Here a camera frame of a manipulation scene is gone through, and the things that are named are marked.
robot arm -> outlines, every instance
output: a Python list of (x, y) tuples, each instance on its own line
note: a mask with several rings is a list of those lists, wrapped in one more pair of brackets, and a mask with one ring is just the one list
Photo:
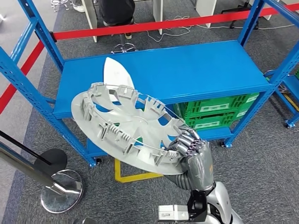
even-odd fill
[(187, 171), (166, 178), (177, 186), (190, 190), (187, 204), (189, 221), (202, 224), (242, 224), (234, 212), (227, 190), (221, 182), (214, 182), (213, 160), (209, 143), (199, 138), (193, 129), (180, 127), (185, 133), (177, 137), (167, 150), (179, 151), (185, 156)]

red rope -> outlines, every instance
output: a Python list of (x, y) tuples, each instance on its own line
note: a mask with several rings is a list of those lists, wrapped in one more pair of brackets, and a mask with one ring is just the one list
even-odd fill
[[(299, 10), (299, 3), (286, 5), (290, 11)], [(57, 40), (63, 39), (72, 39), (72, 38), (81, 38), (88, 36), (103, 36), (111, 34), (122, 34), (122, 33), (135, 33), (143, 32), (146, 30), (158, 30), (158, 29), (166, 29), (166, 28), (175, 28), (175, 27), (186, 27), (193, 25), (200, 25), (205, 23), (217, 23), (217, 22), (229, 22), (233, 20), (243, 20), (246, 19), (249, 14), (249, 11), (245, 12), (236, 12), (229, 14), (217, 14), (205, 17), (195, 17), (185, 20), (174, 20), (174, 21), (162, 21), (162, 22), (146, 22), (141, 24), (127, 25), (127, 26), (118, 26), (118, 27), (105, 27), (97, 29), (85, 29), (85, 30), (72, 30), (66, 32), (57, 32), (54, 33), (54, 36)], [(274, 15), (278, 14), (274, 8), (265, 8), (263, 9), (260, 16), (266, 15)], [(42, 41), (39, 41), (35, 48), (27, 58), (27, 60), (22, 66), (21, 71), (26, 76), (36, 61), (36, 59), (41, 54), (44, 45)], [(10, 84), (0, 98), (0, 114), (8, 104), (8, 102), (16, 92), (16, 89)]]
[[(286, 5), (290, 11), (299, 10), (299, 3)], [(264, 8), (261, 11), (260, 16), (274, 15), (279, 12), (274, 8)], [(104, 27), (97, 29), (82, 29), (82, 30), (71, 30), (65, 32), (54, 33), (54, 36), (57, 40), (82, 38), (88, 36), (103, 36), (112, 34), (122, 34), (122, 33), (135, 33), (150, 30), (175, 28), (175, 27), (187, 27), (193, 25), (200, 25), (205, 23), (217, 23), (217, 22), (229, 22), (233, 20), (243, 20), (246, 19), (249, 11), (227, 13), (227, 14), (217, 14), (211, 16), (195, 17), (185, 20), (172, 20), (172, 21), (162, 21), (162, 22), (146, 22), (134, 25), (117, 26), (117, 27)]]
[[(26, 76), (32, 67), (32, 65), (36, 61), (36, 59), (41, 54), (44, 49), (44, 44), (39, 41), (32, 53), (27, 58), (27, 60), (22, 66), (21, 71)], [(0, 114), (2, 114), (4, 109), (9, 103), (9, 101), (14, 96), (17, 91), (14, 86), (10, 84), (0, 98)]]

blue steel rack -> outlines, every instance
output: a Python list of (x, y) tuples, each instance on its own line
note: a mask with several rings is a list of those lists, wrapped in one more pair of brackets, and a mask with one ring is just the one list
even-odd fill
[[(32, 0), (18, 1), (27, 15), (29, 23), (11, 57), (0, 48), (0, 72), (91, 166), (96, 165), (94, 157), (104, 153), (89, 140), (87, 148), (85, 148), (61, 119), (71, 117), (70, 103), (74, 96), (87, 90), (91, 83), (103, 81), (103, 75), (99, 74), (98, 68), (103, 65), (107, 55), (64, 60)], [(276, 0), (256, 0), (240, 36), (236, 41), (109, 56), (119, 61), (128, 70), (138, 91), (160, 99), (165, 104), (260, 92), (259, 97), (232, 131), (227, 127), (199, 132), (202, 138), (208, 140), (224, 139), (223, 143), (226, 147), (231, 147), (238, 134), (299, 61), (298, 42), (275, 70), (268, 82), (244, 50), (265, 3), (299, 27), (299, 16)], [(17, 66), (20, 54), (34, 29), (62, 74), (57, 96), (56, 100), (51, 102), (54, 103), (54, 109), (50, 107), (48, 99), (41, 95)], [(227, 52), (230, 52), (230, 58), (226, 55)], [(236, 61), (236, 66), (230, 66), (232, 59)], [(153, 61), (155, 67), (148, 66), (149, 61)], [(69, 85), (72, 86), (71, 90), (68, 88)]]
[[(299, 79), (296, 76), (288, 75), (283, 80), (283, 85), (285, 85), (297, 102), (299, 102)], [(288, 102), (283, 94), (279, 90), (275, 91), (278, 96), (279, 96), (294, 116), (291, 119), (285, 121), (285, 125), (288, 128), (292, 128), (295, 126), (295, 123), (299, 121), (299, 112), (297, 111), (294, 106)]]

green crate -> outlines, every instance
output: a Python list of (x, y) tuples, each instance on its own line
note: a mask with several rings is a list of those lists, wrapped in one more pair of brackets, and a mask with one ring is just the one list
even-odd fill
[(254, 93), (175, 104), (174, 112), (183, 119), (200, 115), (223, 113), (227, 110), (236, 109), (244, 103), (251, 102), (252, 97), (255, 97), (256, 95)]
[(230, 126), (236, 116), (236, 110), (225, 113), (202, 115), (193, 118), (185, 118), (186, 124), (195, 130), (205, 130), (223, 126)]
[(297, 78), (298, 78), (299, 79), (299, 70), (297, 70), (297, 72), (295, 72), (295, 74), (294, 74)]
[(254, 93), (254, 94), (250, 94), (250, 96), (248, 98), (247, 101), (245, 101), (244, 104), (241, 105), (239, 108), (239, 111), (236, 113), (235, 117), (233, 118), (233, 121), (235, 120), (239, 120), (242, 118), (246, 112), (256, 100), (259, 93)]

blue shelf frame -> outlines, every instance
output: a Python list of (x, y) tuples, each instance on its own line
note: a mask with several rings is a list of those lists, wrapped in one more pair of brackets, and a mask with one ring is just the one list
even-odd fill
[[(299, 102), (299, 79), (296, 76), (288, 75), (282, 82), (297, 102)], [(278, 89), (275, 91), (279, 97), (280, 97), (292, 114), (293, 117), (285, 121), (285, 125), (288, 128), (292, 128), (295, 126), (295, 123), (299, 121), (299, 112), (294, 108), (290, 102), (288, 102), (283, 94), (279, 92)]]
[[(82, 157), (85, 159), (90, 166), (95, 166), (94, 157), (103, 155), (100, 149), (92, 148), (92, 144), (88, 141), (89, 148), (85, 148), (79, 139), (73, 135), (68, 127), (66, 127), (61, 119), (57, 118), (49, 103), (55, 103), (54, 100), (45, 98), (41, 95), (30, 81), (24, 76), (17, 63), (23, 52), (30, 35), (35, 30), (37, 35), (41, 39), (48, 53), (54, 60), (55, 65), (60, 73), (63, 73), (65, 60), (61, 56), (58, 48), (55, 45), (45, 23), (34, 6), (32, 0), (18, 0), (23, 9), (29, 22), (22, 36), (19, 39), (16, 47), (11, 56), (6, 54), (2, 48), (0, 48), (0, 72), (8, 78), (18, 91), (23, 94), (26, 99), (30, 102), (33, 107), (43, 115), (48, 122), (54, 126), (57, 132), (61, 134), (75, 150)], [(264, 5), (267, 3), (282, 15), (288, 19), (291, 23), (299, 27), (299, 16), (291, 12), (284, 6), (277, 3), (276, 0), (256, 0), (252, 6), (248, 18), (245, 21), (243, 29), (238, 38), (238, 42), (242, 46), (248, 40), (250, 34), (254, 29), (256, 21), (263, 9)], [(260, 92), (259, 97), (233, 130), (230, 128), (217, 128), (208, 131), (199, 132), (203, 138), (208, 140), (224, 139), (223, 144), (226, 147), (231, 147), (232, 143), (242, 132), (250, 120), (260, 109), (269, 97), (276, 91), (279, 84), (285, 79), (288, 74), (291, 71), (296, 64), (299, 62), (299, 42), (281, 63), (277, 69), (273, 72), (272, 78), (269, 81), (270, 85)]]

